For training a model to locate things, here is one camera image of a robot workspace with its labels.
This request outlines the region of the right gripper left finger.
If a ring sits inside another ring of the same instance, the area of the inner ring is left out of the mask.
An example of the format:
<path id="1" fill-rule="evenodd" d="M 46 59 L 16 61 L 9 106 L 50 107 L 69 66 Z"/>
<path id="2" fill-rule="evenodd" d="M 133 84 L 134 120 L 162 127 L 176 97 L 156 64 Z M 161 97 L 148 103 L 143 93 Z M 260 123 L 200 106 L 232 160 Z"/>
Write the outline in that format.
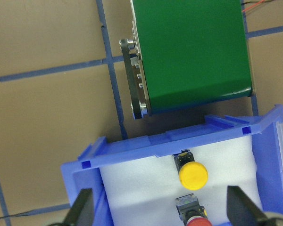
<path id="1" fill-rule="evenodd" d="M 79 192 L 63 221 L 51 223 L 49 226 L 92 226 L 93 222 L 93 191 L 91 188 L 84 188 Z"/>

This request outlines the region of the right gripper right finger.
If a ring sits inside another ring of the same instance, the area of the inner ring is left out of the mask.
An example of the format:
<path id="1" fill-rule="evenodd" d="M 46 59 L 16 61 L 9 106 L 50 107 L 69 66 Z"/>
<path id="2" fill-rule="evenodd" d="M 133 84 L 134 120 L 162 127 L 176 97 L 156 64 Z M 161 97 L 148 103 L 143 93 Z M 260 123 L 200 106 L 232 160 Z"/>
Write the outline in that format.
<path id="1" fill-rule="evenodd" d="M 226 213 L 233 226 L 283 226 L 283 215 L 264 213 L 239 186 L 227 187 Z"/>

